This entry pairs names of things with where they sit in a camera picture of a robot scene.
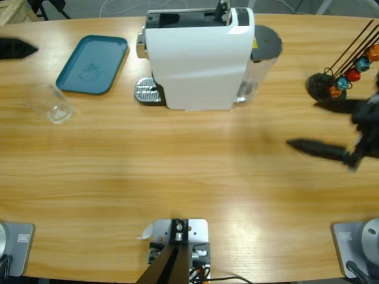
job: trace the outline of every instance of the wooden table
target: wooden table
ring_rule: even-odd
[[[150,75],[138,59],[143,17],[49,21],[0,27],[39,47],[0,62],[0,217],[31,222],[26,275],[133,282],[147,268],[156,218],[209,222],[213,276],[256,282],[340,277],[330,226],[379,216],[379,161],[357,173],[312,158],[285,140],[314,137],[354,145],[349,117],[314,108],[306,79],[330,66],[365,18],[257,15],[278,32],[282,56],[258,96],[231,111],[185,112],[139,105],[134,84]],[[76,114],[62,125],[23,98],[54,83],[88,34],[124,37],[130,51],[111,90],[66,93]],[[378,65],[349,91],[374,92]]]

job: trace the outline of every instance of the metal base plate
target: metal base plate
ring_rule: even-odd
[[[134,88],[134,96],[144,105],[165,105],[151,77],[138,80]]]
[[[347,278],[356,276],[346,268],[346,262],[352,260],[364,273],[368,274],[367,264],[359,249],[359,232],[364,222],[334,224],[333,237],[338,248],[342,273]]]
[[[19,277],[24,274],[28,261],[34,225],[28,223],[3,223],[7,234],[4,254],[13,257],[11,276]]]
[[[208,222],[205,219],[188,219],[189,243],[208,243]],[[153,223],[153,243],[168,244],[171,219],[158,219]]]

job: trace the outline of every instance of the glass cup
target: glass cup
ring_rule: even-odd
[[[25,97],[25,103],[33,111],[55,124],[65,122],[73,114],[73,107],[62,92],[48,84],[33,87]]]

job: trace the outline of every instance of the floor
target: floor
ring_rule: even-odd
[[[72,18],[98,18],[105,0],[66,0],[65,11]],[[107,0],[102,17],[144,16],[149,9],[209,8],[218,0]],[[232,0],[234,6],[250,7],[255,2],[255,13],[291,14],[301,0]],[[315,14],[323,0],[303,0],[298,9],[301,14]],[[44,7],[51,20],[64,19],[49,1]],[[379,18],[379,5],[375,0],[333,0],[326,15]]]

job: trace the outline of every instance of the blue plastic tray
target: blue plastic tray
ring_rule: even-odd
[[[101,95],[107,92],[127,50],[121,37],[88,35],[80,40],[59,74],[63,91]]]

